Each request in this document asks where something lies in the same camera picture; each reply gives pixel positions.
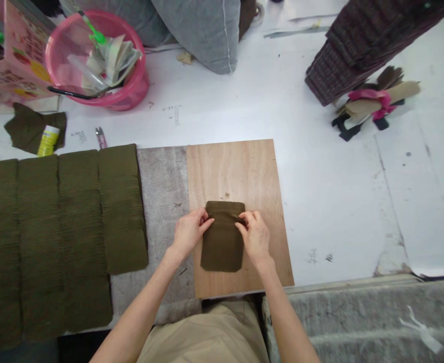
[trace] right hand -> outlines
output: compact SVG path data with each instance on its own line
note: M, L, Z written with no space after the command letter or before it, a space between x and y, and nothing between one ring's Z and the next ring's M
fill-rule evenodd
M245 226L238 222L235 226L242 234L243 244L250 260L257 266L271 257L269 254L271 233L259 211L243 212L239 215L239 218L245 220Z

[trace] pink bucket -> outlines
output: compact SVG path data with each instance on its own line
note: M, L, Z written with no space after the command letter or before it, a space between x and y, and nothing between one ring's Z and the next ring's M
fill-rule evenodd
M134 29L117 16L103 11L86 11L86 16L94 28L106 37L125 34L124 40L133 42L134 48L141 50L143 56L136 62L135 68L124 87L118 92L101 98L84 100L69 97L75 102L89 106L102 106L116 111L124 111L138 105L148 93L150 84L145 70L146 58L143 44ZM80 86L82 73L73 67L67 57L74 54L86 59L94 44L89 39L92 34L79 14L69 16L52 32L45 50L45 62L52 82L57 86Z

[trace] plywood board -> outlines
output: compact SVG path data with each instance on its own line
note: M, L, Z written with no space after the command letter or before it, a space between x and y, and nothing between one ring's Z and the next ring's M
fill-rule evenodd
M273 140L190 145L186 161L190 209L213 200L242 202L247 210L259 210L271 232L269 251L282 285L293 286ZM197 298L263 289L245 250L242 268L235 273L205 271L201 254L202 240L194 250Z

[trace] person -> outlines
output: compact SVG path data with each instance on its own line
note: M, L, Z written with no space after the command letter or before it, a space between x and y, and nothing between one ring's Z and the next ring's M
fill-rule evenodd
M239 217L244 219L245 226L235 225L264 285L281 361L319 362L277 275L269 254L270 232L261 214L248 211ZM94 354L91 363L269 362L257 315L245 300L223 301L208 313L151 330L177 268L213 222L204 208L177 221L173 244Z

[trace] yellow glue stick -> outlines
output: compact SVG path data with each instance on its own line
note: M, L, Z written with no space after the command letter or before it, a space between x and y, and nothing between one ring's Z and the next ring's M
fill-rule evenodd
M59 138L60 129L47 125L40 140L37 156L48 156L54 153L54 146Z

